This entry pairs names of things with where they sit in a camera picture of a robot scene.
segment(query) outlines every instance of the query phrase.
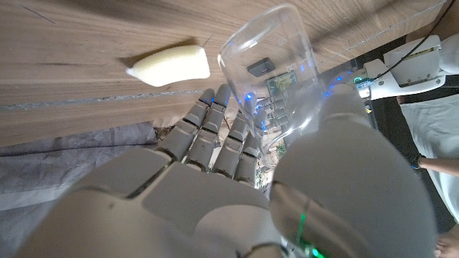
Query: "clear plastic cup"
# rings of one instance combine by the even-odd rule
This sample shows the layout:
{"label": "clear plastic cup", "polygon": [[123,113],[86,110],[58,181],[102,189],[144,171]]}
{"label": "clear plastic cup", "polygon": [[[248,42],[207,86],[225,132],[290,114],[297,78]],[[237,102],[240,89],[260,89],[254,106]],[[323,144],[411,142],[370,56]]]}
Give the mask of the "clear plastic cup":
{"label": "clear plastic cup", "polygon": [[224,44],[218,60],[262,160],[274,167],[285,152],[285,136],[294,140],[297,129],[316,129],[327,97],[297,9],[282,4],[249,21]]}

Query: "robotic hand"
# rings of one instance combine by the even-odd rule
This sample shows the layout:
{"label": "robotic hand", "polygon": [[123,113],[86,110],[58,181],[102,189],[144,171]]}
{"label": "robotic hand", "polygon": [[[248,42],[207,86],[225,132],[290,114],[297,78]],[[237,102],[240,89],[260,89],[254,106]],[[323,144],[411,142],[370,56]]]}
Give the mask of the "robotic hand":
{"label": "robotic hand", "polygon": [[288,146],[270,201],[253,188],[259,150],[242,113],[208,173],[231,93],[222,85],[157,149],[131,150],[79,181],[17,256],[431,257],[422,183],[370,128],[357,89],[334,89],[319,130]]}

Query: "wooden table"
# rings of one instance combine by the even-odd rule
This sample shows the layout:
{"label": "wooden table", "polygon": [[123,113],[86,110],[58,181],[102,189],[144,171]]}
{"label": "wooden table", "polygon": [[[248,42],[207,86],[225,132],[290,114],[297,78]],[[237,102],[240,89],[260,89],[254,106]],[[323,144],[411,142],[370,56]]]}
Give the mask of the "wooden table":
{"label": "wooden table", "polygon": [[[224,42],[280,0],[0,0],[0,145],[186,113],[225,82]],[[429,24],[444,0],[294,0],[324,71]],[[206,80],[148,86],[125,73],[171,46],[198,44]]]}

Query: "black wire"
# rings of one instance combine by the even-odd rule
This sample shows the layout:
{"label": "black wire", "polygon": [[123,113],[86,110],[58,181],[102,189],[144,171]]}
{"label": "black wire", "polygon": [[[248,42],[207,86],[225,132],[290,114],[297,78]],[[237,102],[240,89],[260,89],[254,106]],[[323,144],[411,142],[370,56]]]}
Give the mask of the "black wire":
{"label": "black wire", "polygon": [[408,54],[406,54],[404,57],[401,58],[400,61],[398,61],[396,64],[394,64],[392,67],[390,67],[388,70],[386,70],[386,72],[383,72],[381,73],[380,75],[376,76],[375,78],[373,79],[370,79],[370,82],[373,82],[375,80],[378,80],[379,78],[383,77],[385,74],[387,74],[388,72],[390,72],[392,69],[394,69],[397,65],[399,65],[403,60],[405,60],[407,57],[409,57],[420,45],[422,45],[422,43],[424,43],[427,38],[433,33],[433,31],[435,29],[437,29],[438,25],[440,24],[440,22],[443,20],[443,18],[445,18],[446,14],[450,11],[451,7],[453,7],[453,4],[456,2],[456,0],[452,0],[450,5],[447,7],[447,9],[443,12],[443,15],[440,17],[440,19],[437,21],[437,23],[434,25],[434,27],[430,30],[430,32],[427,34],[427,36],[425,36],[425,38],[423,40],[421,40],[421,42],[419,42],[419,44],[416,45],[416,47],[414,47],[413,49],[411,49],[410,52],[408,52]]}

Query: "gray fabric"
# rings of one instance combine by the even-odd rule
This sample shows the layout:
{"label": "gray fabric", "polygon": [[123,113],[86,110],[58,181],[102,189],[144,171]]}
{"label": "gray fabric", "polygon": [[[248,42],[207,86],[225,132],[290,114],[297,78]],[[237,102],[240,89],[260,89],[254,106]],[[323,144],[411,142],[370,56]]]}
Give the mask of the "gray fabric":
{"label": "gray fabric", "polygon": [[143,145],[156,145],[150,123],[0,148],[0,257],[13,254],[74,182]]}
{"label": "gray fabric", "polygon": [[[459,95],[400,107],[421,154],[427,158],[459,158]],[[443,202],[459,222],[459,178],[428,171]]]}

